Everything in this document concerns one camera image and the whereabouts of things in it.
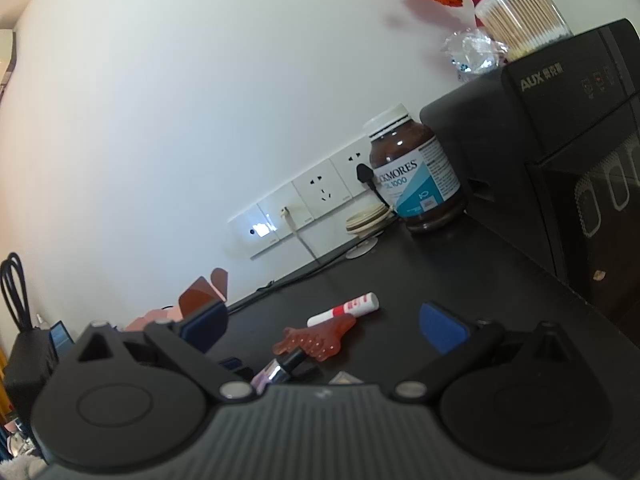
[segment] white cable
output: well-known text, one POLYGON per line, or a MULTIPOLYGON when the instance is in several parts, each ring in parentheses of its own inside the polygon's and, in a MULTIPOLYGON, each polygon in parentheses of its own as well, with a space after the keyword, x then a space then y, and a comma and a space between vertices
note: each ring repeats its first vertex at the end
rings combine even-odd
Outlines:
POLYGON ((309 252, 309 254, 311 254, 312 258, 319 264, 320 261, 318 260, 318 257, 314 254, 314 252, 311 250, 311 247, 309 247, 306 244, 306 242, 300 237, 300 233, 298 232, 298 228, 296 227, 293 221, 293 218, 291 217, 291 212, 289 211, 289 208, 287 208, 286 206, 283 207, 280 210, 280 216, 287 223, 287 225, 289 226, 289 229, 291 229, 291 232, 295 235, 295 237, 302 244, 302 246, 309 252))

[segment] cotton swab container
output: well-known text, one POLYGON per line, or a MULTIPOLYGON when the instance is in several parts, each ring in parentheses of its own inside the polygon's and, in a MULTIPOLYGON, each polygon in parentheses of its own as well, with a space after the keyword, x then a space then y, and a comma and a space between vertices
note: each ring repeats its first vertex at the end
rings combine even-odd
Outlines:
POLYGON ((514 61, 572 36, 553 0, 481 0, 476 15, 514 61))

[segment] crumpled plastic wrapper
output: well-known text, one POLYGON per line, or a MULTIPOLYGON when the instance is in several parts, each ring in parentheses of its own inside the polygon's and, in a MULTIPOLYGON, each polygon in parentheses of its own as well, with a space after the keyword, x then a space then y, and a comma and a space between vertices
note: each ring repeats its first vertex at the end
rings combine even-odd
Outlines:
POLYGON ((458 69, 458 79, 462 82, 504 65, 507 50, 504 43, 492 40, 483 27, 455 32, 441 49, 458 69))

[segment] white tube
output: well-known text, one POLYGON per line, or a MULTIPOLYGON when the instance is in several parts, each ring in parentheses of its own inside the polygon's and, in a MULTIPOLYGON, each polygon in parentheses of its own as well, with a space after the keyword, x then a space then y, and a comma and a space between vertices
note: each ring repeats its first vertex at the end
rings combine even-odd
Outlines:
POLYGON ((340 314, 351 314, 353 317, 360 317, 377 310, 379 307, 378 297, 373 292, 370 292, 364 296, 357 297, 355 300, 335 306, 322 314, 310 317, 306 320, 306 325, 317 325, 333 317, 340 316, 340 314))

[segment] supplement bottle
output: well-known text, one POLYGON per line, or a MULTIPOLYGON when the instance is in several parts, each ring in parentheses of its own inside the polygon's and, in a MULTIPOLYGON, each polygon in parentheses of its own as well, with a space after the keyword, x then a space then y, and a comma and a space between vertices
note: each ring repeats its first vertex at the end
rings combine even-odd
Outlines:
POLYGON ((416 123, 404 105, 364 125, 370 163, 382 194, 412 233, 443 226, 462 213, 466 199, 435 134, 416 123))

